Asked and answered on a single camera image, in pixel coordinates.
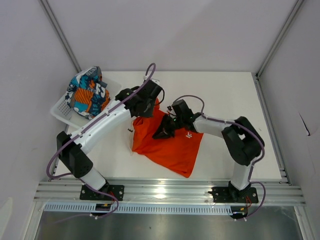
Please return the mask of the orange shorts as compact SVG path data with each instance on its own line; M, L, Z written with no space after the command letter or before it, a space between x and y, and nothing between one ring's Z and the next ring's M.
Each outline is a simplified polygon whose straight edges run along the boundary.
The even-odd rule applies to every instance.
M155 106L152 117L139 116L133 120L131 151L189 178L196 164L203 134L181 128L174 132L174 137L154 139L153 134L160 127L161 121L168 116L159 106Z

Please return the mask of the colourful patterned shorts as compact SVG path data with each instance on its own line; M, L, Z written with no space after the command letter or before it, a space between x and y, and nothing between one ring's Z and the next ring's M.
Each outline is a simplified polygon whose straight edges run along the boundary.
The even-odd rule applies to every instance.
M77 73L69 82L65 101L78 115L92 120L99 115L111 101L107 90L108 84L103 82L99 66L92 66Z

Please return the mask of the white plastic basket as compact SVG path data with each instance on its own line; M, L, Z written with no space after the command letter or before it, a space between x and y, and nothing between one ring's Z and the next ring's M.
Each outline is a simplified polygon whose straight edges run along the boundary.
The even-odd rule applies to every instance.
M110 98L114 99L122 89L122 85L110 78L105 78L103 82L107 84L106 89L109 91ZM50 114L61 122L79 129L86 125L89 120L79 115L75 110L69 107L65 100L66 95L67 93L65 93L50 109Z

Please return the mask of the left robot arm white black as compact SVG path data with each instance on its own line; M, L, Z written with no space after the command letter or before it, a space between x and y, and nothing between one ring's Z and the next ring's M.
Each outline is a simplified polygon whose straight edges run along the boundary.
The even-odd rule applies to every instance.
M151 117L163 88L156 79L141 86L121 90L94 119L71 134L64 131L56 137L58 158L70 174L91 188L97 200L108 196L107 180L95 169L88 153L108 132L133 117Z

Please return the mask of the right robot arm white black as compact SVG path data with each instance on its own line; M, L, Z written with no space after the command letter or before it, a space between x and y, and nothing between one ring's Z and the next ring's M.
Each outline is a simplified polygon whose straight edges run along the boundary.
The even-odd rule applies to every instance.
M222 138L235 161L228 196L234 202L245 198L251 187L254 165L265 156L265 143L250 121L244 116L224 120L207 116L202 111L194 113L183 99L173 102L171 108L174 113L164 115L152 138L173 138L179 129Z

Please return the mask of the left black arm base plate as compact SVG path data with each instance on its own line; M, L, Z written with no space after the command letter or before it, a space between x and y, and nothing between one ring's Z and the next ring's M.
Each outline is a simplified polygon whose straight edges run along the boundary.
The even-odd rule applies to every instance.
M99 191L112 195L115 198L117 198L119 201L122 201L125 193L125 186L111 184L111 185L104 186ZM112 201L113 200L113 198L111 198L110 196L97 193L96 191L91 190L86 185L83 185L81 187L79 199L85 200L85 201Z

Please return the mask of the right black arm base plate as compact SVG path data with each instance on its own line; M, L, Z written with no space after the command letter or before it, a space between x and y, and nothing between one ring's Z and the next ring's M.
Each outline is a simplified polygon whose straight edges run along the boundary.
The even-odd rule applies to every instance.
M212 196L214 203L245 204L247 200L249 200L249 203L253 204L257 204L259 202L257 190L255 187L251 186L243 190L215 186L207 193Z

